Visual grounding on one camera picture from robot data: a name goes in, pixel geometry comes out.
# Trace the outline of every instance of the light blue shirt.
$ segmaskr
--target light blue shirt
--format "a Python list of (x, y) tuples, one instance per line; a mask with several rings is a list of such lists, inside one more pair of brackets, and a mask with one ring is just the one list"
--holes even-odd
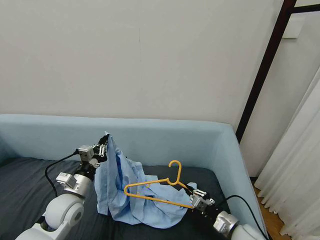
[[(158, 177), (145, 175), (142, 164), (126, 158), (111, 135), (106, 154), (108, 160), (100, 164), (94, 178), (98, 213), (111, 215), (114, 220), (127, 224), (144, 223), (159, 229), (167, 229), (180, 222), (187, 208), (124, 194), (127, 184), (153, 181)], [(153, 183), (149, 187), (131, 187), (128, 192), (191, 205), (184, 189), (176, 190), (170, 185)]]

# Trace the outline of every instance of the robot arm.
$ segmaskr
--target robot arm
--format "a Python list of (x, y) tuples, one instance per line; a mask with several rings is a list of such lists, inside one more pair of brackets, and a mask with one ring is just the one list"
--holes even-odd
[(195, 210), (205, 217), (209, 224), (228, 240), (268, 240), (262, 233), (248, 224), (240, 225), (238, 219), (227, 213), (209, 194), (196, 188), (189, 188), (189, 196)]
[(84, 202), (92, 187), (96, 169), (107, 161), (106, 147), (109, 135), (103, 136), (98, 144), (83, 145), (77, 149), (81, 163), (75, 173), (61, 172), (56, 178), (63, 185), (64, 194), (51, 200), (44, 214), (16, 240), (63, 240), (84, 213)]

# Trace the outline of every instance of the dark gray mattress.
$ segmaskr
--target dark gray mattress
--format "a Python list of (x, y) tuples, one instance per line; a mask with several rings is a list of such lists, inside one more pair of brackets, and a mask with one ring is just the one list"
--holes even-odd
[[(45, 212), (54, 192), (47, 182), (44, 171), (52, 160), (35, 158), (8, 159), (0, 167), (0, 240), (15, 239), (30, 228)], [(49, 171), (52, 180), (59, 172), (73, 173), (78, 161), (63, 161)], [(144, 166), (145, 174), (157, 175), (159, 179), (176, 178), (177, 169), (167, 166)], [(210, 194), (216, 202), (224, 199), (216, 175), (207, 169), (183, 167), (180, 181), (195, 182), (198, 188)], [(55, 183), (58, 194), (63, 191)], [(217, 235), (201, 216), (188, 210), (181, 222), (169, 229), (157, 229), (144, 224), (129, 225), (114, 221), (112, 217), (97, 213), (97, 195), (92, 185), (91, 193), (84, 203), (84, 215), (73, 227), (69, 240), (189, 240), (223, 239)]]

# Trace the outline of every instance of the wooden floor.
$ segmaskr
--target wooden floor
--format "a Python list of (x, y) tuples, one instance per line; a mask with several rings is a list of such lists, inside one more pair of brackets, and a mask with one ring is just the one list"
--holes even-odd
[[(259, 189), (254, 187), (255, 194), (258, 195)], [(273, 240), (291, 240), (291, 237), (288, 235), (281, 236), (280, 235), (280, 229), (283, 227), (284, 222), (281, 221), (281, 219), (278, 217), (277, 214), (274, 214), (272, 212), (269, 212), (267, 208), (265, 208), (261, 204), (262, 198), (257, 197), (261, 213), (264, 219), (264, 223), (266, 225), (266, 229)]]

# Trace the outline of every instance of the light blue headboard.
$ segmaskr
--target light blue headboard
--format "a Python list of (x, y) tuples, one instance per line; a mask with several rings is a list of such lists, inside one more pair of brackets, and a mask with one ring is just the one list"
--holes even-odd
[[(81, 145), (96, 144), (105, 131), (128, 158), (143, 165), (179, 160), (182, 171), (183, 166), (214, 171), (224, 195), (244, 197), (264, 226), (236, 136), (225, 123), (3, 114), (0, 161), (14, 157), (58, 160)], [(256, 226), (243, 202), (231, 199), (228, 204), (242, 223)]]

